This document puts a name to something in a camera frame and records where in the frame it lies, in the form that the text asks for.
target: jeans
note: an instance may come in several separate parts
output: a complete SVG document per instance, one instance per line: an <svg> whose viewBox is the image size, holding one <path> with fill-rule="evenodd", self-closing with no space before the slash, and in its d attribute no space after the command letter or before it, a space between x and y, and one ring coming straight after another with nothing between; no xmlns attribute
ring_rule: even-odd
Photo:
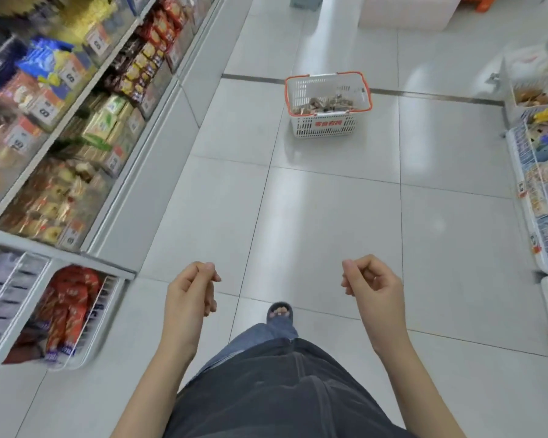
<svg viewBox="0 0 548 438"><path fill-rule="evenodd" d="M251 347L262 344L275 338L288 338L290 340L299 337L298 332L292 325L288 316L277 315L268 324L260 323L250 327L247 331L240 333L224 347L220 353L211 358L199 371L197 375L205 370L219 366L221 363L234 357L238 353L248 350Z"/></svg>

